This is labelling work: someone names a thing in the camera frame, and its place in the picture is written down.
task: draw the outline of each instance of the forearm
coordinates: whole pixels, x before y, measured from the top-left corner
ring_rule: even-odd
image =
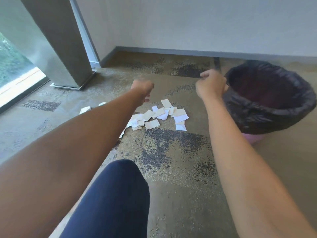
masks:
[[[132,89],[60,125],[0,166],[0,236],[50,235],[144,98]]]
[[[281,181],[232,120],[205,99],[217,170],[240,237],[315,237]]]

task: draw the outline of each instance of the person's left arm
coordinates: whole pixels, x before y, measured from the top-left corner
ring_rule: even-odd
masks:
[[[0,237],[48,237],[80,198],[154,84],[74,117],[0,166]]]

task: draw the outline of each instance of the thigh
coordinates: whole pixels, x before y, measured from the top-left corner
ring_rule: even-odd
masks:
[[[71,216],[60,238],[146,237],[150,192],[137,165],[106,166]]]

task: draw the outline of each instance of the trash can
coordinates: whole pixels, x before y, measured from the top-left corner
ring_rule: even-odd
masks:
[[[265,61],[248,60],[225,75],[227,109],[252,143],[264,134],[296,124],[316,107],[311,85],[296,72]]]

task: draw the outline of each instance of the black trash bag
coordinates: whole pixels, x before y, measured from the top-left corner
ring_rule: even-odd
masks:
[[[260,135],[291,127],[316,107],[311,85],[295,72],[249,60],[225,75],[224,102],[240,131]]]

